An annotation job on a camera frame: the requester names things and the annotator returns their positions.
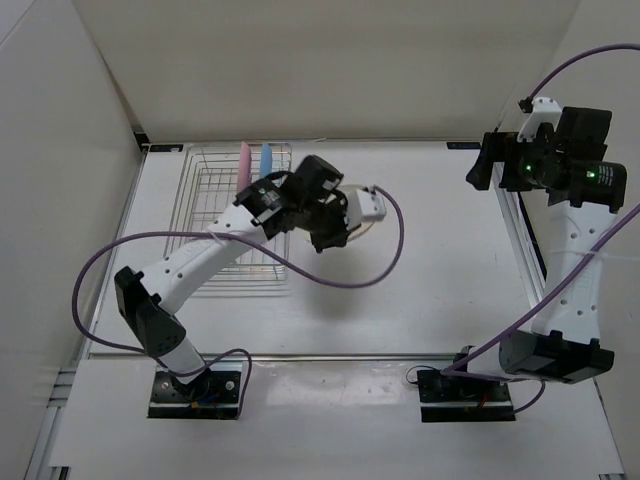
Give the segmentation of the cream plate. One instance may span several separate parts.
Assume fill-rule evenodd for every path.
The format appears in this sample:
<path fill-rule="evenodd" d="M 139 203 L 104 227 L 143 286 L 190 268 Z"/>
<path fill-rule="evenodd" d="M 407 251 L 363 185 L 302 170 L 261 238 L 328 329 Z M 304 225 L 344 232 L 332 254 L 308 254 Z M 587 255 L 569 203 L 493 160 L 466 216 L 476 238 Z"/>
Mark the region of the cream plate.
<path fill-rule="evenodd" d="M 385 219 L 387 208 L 384 199 L 373 186 L 347 184 L 340 186 L 338 192 L 346 198 L 348 243 L 364 236 L 375 224 Z"/>

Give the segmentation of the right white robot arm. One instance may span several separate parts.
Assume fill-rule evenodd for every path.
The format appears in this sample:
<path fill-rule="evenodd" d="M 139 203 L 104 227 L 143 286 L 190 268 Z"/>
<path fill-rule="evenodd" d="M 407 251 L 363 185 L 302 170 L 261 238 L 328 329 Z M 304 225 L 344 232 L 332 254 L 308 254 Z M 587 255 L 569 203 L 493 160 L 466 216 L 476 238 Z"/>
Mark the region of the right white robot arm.
<path fill-rule="evenodd" d="M 488 347 L 473 347 L 449 387 L 470 400 L 495 381 L 541 379 L 575 384 L 608 372 L 615 354 L 600 344 L 602 260 L 627 185 L 624 165 L 605 161 L 612 114 L 562 107 L 548 97 L 525 100 L 517 132 L 485 134 L 466 180 L 486 190 L 496 164 L 500 189 L 548 196 L 552 238 L 543 297 L 517 328 Z"/>

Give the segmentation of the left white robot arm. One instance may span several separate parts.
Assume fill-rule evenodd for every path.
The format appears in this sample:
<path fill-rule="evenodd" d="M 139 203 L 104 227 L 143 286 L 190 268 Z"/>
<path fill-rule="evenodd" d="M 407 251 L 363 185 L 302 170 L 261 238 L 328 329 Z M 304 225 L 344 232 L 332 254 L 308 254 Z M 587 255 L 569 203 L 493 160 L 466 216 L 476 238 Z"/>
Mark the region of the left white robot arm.
<path fill-rule="evenodd" d="M 172 373 L 188 400 L 206 395 L 210 377 L 175 315 L 207 280 L 281 233 L 308 232 L 314 248 L 343 247 L 362 214 L 355 193 L 343 193 L 342 173 L 316 155 L 293 172 L 274 172 L 248 185 L 204 231 L 204 238 L 139 272 L 124 267 L 114 282 L 118 310 L 142 345 Z"/>

